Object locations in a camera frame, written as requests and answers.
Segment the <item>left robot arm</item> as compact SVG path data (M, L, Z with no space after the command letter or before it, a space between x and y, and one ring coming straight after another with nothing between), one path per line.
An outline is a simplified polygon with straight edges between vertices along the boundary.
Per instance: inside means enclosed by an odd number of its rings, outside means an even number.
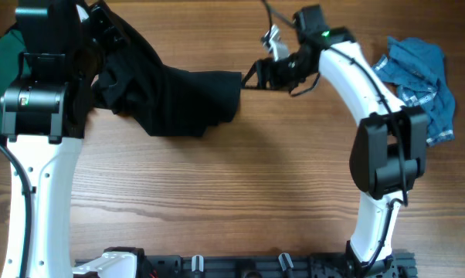
M106 54L126 42L102 1L21 1L15 18L28 66L1 98L12 194L4 277L136 277L132 249L106 249L74 266L70 259L70 200L91 86Z

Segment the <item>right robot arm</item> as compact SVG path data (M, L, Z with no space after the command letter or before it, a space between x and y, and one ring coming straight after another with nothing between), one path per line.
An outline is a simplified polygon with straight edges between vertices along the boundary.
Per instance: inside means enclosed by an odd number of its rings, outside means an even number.
M360 44L345 27L331 28L319 5L302 8L292 19L264 5L268 30L260 41L268 57L243 77L256 76L254 90L286 91L309 76L326 79L357 125L349 158L360 194L358 221L347 242L345 275L376 276L395 265L391 241L401 207L426 168L426 113L407 107L369 66Z

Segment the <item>black shirt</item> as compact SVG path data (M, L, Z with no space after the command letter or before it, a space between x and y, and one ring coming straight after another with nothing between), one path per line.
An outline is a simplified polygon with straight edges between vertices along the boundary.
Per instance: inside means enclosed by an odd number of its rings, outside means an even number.
M92 85L94 105L132 116L150 136L201 137L236 115L242 75L165 65L152 45L102 1L90 6L105 64Z

